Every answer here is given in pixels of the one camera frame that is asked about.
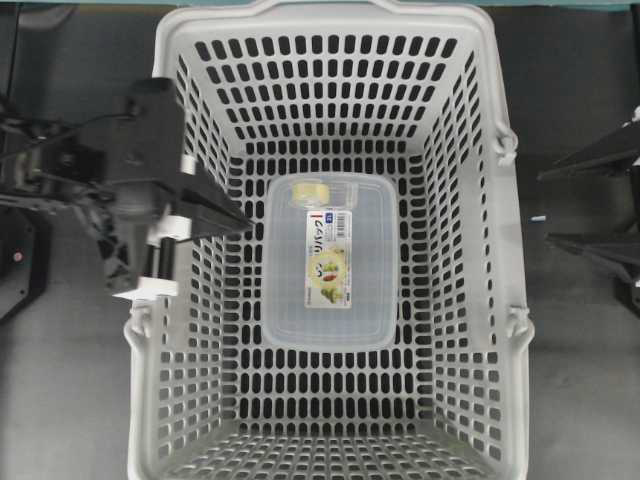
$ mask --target plastic basket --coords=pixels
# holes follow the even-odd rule
[[[516,137],[471,7],[265,2],[177,10],[185,151],[255,221],[183,244],[179,295],[136,302],[132,479],[524,478],[528,320]],[[400,217],[393,346],[319,353],[261,331],[269,183],[384,175]]]

